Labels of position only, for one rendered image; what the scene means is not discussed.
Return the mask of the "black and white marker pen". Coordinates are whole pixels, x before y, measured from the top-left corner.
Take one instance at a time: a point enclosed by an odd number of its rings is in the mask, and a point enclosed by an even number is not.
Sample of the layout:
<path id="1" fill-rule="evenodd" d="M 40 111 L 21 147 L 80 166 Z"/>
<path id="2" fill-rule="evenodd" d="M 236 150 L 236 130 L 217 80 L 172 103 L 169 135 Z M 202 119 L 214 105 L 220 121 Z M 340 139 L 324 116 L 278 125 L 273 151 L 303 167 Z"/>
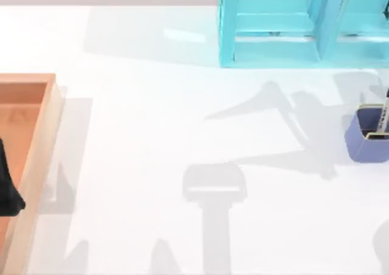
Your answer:
<path id="1" fill-rule="evenodd" d="M 389 88 L 386 91 L 385 103 L 382 107 L 376 132 L 379 134 L 384 134 L 388 123 L 389 123 Z"/>

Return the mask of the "blue pen holder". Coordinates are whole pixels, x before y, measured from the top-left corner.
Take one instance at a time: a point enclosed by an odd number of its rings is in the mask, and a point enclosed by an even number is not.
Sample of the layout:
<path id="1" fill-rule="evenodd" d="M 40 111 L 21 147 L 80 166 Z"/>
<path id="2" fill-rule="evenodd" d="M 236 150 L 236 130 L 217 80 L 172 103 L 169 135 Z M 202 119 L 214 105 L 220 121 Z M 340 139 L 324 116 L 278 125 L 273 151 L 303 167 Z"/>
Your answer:
<path id="1" fill-rule="evenodd" d="M 389 123 L 384 132 L 377 132 L 383 105 L 364 104 L 358 107 L 345 131 L 349 157 L 359 163 L 389 161 Z"/>

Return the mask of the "light blue rack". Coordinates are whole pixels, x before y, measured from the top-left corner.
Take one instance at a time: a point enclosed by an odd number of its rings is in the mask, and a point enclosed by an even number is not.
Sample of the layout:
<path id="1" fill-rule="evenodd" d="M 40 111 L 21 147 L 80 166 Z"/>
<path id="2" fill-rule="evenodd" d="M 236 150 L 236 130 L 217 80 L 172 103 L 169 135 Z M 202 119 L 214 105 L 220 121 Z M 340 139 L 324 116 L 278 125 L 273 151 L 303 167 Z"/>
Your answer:
<path id="1" fill-rule="evenodd" d="M 225 68 L 389 68 L 389 0 L 218 0 Z"/>

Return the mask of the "shallow salmon-coloured box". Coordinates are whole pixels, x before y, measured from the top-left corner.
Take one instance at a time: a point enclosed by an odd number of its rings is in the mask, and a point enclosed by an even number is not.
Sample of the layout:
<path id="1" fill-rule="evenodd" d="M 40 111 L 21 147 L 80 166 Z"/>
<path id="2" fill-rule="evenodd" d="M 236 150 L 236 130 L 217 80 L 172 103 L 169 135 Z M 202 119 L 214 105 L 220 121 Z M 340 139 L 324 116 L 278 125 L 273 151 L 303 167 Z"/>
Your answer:
<path id="1" fill-rule="evenodd" d="M 17 216 L 0 217 L 0 275 L 26 273 L 63 105 L 55 74 L 0 73 L 0 138 L 26 202 Z"/>

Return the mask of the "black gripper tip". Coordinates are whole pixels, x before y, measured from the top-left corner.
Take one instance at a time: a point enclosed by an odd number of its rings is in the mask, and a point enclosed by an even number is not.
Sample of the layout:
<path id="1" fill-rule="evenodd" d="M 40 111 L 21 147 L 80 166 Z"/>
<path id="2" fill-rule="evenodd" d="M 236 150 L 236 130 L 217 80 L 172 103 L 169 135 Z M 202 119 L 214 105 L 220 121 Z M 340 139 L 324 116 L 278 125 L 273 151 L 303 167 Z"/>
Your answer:
<path id="1" fill-rule="evenodd" d="M 4 143 L 0 138 L 0 217 L 15 217 L 25 208 L 26 202 L 12 181 Z"/>

